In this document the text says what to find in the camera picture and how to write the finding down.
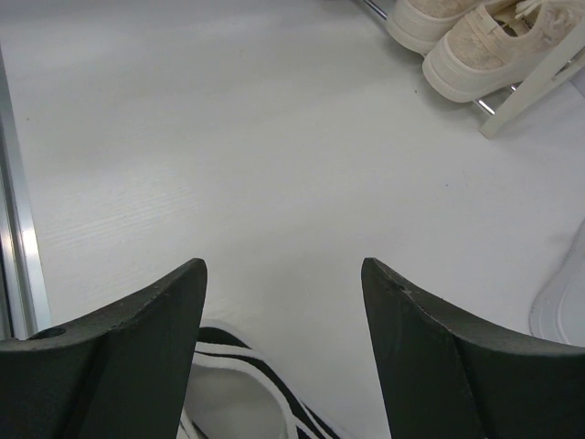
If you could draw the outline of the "black white sneaker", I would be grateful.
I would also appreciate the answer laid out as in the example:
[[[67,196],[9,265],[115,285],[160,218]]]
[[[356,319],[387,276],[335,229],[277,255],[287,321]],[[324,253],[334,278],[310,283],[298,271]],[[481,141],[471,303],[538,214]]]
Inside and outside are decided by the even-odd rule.
[[[178,438],[347,438],[235,329],[198,332]]]

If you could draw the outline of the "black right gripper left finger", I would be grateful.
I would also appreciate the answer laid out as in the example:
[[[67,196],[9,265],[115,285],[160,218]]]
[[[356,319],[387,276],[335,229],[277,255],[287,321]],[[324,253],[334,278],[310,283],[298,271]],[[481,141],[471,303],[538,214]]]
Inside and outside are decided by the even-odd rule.
[[[206,288],[206,264],[192,259],[85,316],[2,341],[2,437],[176,437]]]

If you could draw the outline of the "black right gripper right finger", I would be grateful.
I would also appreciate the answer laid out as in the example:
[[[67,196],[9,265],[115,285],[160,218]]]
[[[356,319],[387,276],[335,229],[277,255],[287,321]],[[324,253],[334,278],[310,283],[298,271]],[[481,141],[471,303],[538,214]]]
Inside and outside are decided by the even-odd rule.
[[[581,438],[584,350],[482,319],[383,262],[361,269],[395,438]]]

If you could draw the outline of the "beige lace sneaker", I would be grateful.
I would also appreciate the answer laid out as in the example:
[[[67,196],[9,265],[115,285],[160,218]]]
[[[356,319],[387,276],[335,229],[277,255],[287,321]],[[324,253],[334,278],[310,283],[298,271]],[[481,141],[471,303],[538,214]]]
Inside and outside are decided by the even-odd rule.
[[[472,102],[524,81],[582,21],[582,1],[489,1],[464,15],[422,63],[444,98]]]
[[[386,18],[385,29],[403,48],[426,55],[480,0],[398,0]]]

